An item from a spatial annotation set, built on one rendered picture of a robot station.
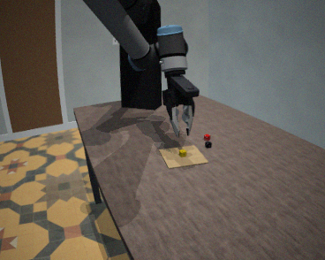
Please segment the black die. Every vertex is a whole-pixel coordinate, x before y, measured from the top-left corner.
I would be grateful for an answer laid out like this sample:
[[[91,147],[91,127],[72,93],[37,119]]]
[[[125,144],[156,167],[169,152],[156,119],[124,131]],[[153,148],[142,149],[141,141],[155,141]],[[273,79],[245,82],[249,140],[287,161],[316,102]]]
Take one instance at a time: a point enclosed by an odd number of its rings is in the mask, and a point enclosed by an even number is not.
[[[211,148],[212,147],[212,143],[210,141],[206,141],[205,142],[205,147],[208,149],[208,148]]]

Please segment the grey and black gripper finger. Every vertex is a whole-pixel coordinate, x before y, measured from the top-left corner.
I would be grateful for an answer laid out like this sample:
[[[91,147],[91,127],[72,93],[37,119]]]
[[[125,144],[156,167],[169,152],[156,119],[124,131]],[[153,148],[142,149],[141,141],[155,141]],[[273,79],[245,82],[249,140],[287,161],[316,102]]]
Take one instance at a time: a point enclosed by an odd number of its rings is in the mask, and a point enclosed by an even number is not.
[[[186,127],[187,136],[189,136],[191,131],[194,110],[195,110],[195,104],[193,98],[191,97],[191,101],[187,104],[187,106],[183,105],[183,114],[182,114],[182,120],[187,124]]]
[[[175,135],[177,138],[179,137],[179,129],[178,129],[178,114],[179,110],[175,107],[175,104],[171,101],[170,98],[167,98],[168,102],[166,103],[167,112],[170,115],[170,121],[174,130]]]

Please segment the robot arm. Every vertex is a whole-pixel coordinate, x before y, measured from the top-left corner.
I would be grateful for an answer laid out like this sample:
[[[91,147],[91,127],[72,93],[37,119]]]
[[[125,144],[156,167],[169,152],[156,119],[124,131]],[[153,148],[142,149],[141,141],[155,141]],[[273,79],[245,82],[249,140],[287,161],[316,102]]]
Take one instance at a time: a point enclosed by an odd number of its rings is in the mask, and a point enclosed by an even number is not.
[[[129,63],[135,71],[144,71],[159,63],[165,72],[187,70],[188,44],[185,44],[181,26],[159,27],[158,42],[149,45],[133,23],[146,13],[146,0],[83,1],[126,50]],[[183,75],[170,77],[170,83],[185,98],[199,96],[200,91]]]

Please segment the tan mat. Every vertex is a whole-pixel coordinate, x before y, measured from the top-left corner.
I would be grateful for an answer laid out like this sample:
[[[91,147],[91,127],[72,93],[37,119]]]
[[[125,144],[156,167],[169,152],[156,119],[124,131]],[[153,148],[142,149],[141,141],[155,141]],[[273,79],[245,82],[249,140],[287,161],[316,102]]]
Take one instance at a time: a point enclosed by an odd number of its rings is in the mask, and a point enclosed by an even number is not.
[[[184,149],[186,157],[181,157],[179,151]],[[187,167],[197,164],[208,164],[208,160],[193,146],[185,146],[170,149],[159,149],[165,164],[169,169]]]

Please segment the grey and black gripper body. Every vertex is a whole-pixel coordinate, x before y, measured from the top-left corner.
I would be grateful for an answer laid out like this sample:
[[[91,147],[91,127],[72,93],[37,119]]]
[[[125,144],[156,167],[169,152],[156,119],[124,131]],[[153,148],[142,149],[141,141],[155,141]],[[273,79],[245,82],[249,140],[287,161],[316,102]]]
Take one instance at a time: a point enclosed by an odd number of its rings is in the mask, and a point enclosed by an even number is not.
[[[171,101],[175,104],[176,107],[178,107],[180,104],[183,104],[184,106],[186,106],[186,104],[191,101],[191,98],[185,98],[170,83],[170,77],[172,77],[172,76],[180,76],[180,75],[184,75],[184,74],[185,74],[185,70],[173,70],[173,71],[164,72],[164,76],[165,76],[165,78],[167,78],[168,89],[172,89],[172,90],[166,89],[166,90],[162,91],[162,101],[163,101],[164,106],[166,106],[166,103],[168,102],[168,100],[167,100],[168,97],[170,97]]]

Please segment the yellow die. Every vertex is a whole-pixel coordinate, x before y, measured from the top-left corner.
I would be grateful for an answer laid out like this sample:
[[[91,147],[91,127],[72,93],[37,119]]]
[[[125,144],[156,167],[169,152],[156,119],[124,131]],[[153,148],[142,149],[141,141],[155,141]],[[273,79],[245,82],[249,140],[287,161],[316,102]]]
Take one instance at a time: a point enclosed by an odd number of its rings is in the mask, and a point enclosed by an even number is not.
[[[184,149],[181,149],[181,150],[179,151],[179,155],[180,155],[181,157],[186,157],[186,151],[185,151]]]

